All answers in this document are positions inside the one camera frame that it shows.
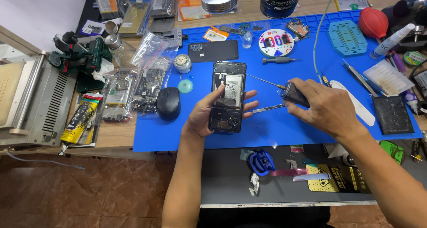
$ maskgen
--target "smartphone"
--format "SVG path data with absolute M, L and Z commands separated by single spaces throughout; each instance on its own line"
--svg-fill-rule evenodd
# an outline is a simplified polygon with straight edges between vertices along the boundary
M 215 61 L 212 72 L 212 91 L 223 83 L 226 88 L 212 104 L 209 129 L 238 133 L 242 127 L 243 97 L 245 95 L 246 64 Z

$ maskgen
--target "black mouse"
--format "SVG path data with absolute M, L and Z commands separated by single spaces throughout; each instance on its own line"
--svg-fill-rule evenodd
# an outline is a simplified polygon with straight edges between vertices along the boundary
M 160 118 L 173 120 L 181 112 L 181 100 L 179 99 L 179 89 L 168 87 L 162 89 L 157 97 L 157 110 Z

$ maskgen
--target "metal canister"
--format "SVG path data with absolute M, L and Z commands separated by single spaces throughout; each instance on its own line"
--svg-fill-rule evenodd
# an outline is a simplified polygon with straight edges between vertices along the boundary
M 175 65 L 176 70 L 182 74 L 190 72 L 190 70 L 193 68 L 191 60 L 186 54 L 177 55 L 173 61 L 173 64 Z

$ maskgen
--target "blue cable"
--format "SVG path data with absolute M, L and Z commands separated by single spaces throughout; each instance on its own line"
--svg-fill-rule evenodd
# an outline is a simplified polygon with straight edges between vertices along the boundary
M 13 156 L 12 154 L 9 153 L 9 151 L 6 151 L 6 153 L 7 153 L 8 156 L 10 156 L 10 157 L 12 157 L 12 158 L 14 158 L 16 160 L 20 160 L 20 161 L 52 162 L 52 163 L 55 163 L 55 164 L 58 164 L 58 165 L 65 165 L 65 166 L 76 167 L 78 169 L 85 169 L 82 166 L 78 166 L 78 165 L 67 165 L 67 164 L 59 163 L 59 162 L 56 162 L 56 161 L 53 161 L 53 160 L 24 160 L 24 159 L 18 158 L 16 156 Z

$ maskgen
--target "clear liquid bottle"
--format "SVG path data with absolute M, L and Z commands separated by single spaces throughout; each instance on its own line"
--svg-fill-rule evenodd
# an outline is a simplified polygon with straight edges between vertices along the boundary
M 117 34 L 110 34 L 105 38 L 105 44 L 108 46 L 111 56 L 120 68 L 135 67 L 130 62 L 136 49 L 126 41 L 120 39 Z
M 253 35 L 250 31 L 247 31 L 245 35 L 243 35 L 243 48 L 250 48 L 252 45 Z

